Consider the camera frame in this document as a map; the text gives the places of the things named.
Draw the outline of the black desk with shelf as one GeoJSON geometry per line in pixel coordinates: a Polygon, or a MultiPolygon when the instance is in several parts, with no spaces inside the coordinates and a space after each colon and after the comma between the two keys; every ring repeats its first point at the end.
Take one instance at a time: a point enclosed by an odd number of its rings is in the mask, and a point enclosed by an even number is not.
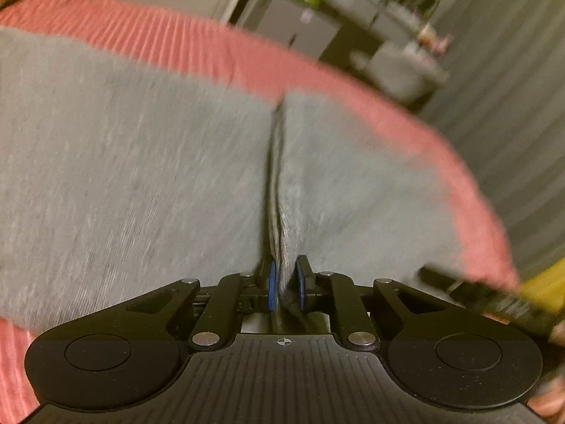
{"type": "Polygon", "coordinates": [[[334,39],[317,61],[324,62],[373,85],[351,67],[354,50],[373,55],[385,41],[399,46],[417,42],[425,47],[425,27],[414,14],[392,1],[322,0],[315,9],[340,24],[334,39]]]}

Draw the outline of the grey mini fridge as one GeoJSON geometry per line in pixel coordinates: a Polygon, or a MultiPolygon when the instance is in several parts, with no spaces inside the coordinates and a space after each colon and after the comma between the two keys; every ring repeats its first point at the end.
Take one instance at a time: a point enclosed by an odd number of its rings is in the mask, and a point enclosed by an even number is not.
{"type": "Polygon", "coordinates": [[[242,27],[319,59],[337,35],[340,24],[298,0],[258,0],[242,27]]]}

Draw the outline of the white plastic tub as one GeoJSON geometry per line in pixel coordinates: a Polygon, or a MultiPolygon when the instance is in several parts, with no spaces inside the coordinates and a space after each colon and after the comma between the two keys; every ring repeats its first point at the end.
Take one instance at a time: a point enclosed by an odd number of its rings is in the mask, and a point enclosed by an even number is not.
{"type": "Polygon", "coordinates": [[[376,88],[405,105],[434,93],[450,78],[440,62],[417,42],[399,46],[385,41],[373,55],[354,50],[350,62],[376,88]]]}

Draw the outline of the grey sweatpants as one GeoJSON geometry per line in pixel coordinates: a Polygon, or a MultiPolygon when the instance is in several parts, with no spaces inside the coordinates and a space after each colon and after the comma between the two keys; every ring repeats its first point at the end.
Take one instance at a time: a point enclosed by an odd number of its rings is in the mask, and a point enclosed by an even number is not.
{"type": "Polygon", "coordinates": [[[439,173],[337,101],[275,102],[72,39],[1,32],[1,315],[39,333],[273,257],[415,282],[460,271],[439,173]]]}

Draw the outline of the pink ribbed bedspread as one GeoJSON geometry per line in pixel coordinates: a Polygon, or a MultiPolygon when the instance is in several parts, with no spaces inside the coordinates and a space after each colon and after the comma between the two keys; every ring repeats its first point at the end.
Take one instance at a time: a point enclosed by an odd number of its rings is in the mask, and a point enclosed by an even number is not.
{"type": "Polygon", "coordinates": [[[119,0],[21,0],[2,10],[1,22],[238,86],[270,101],[295,89],[341,101],[391,147],[421,156],[440,173],[463,250],[464,274],[507,289],[517,286],[502,223],[456,151],[429,126],[331,67],[218,22],[119,0]]]}

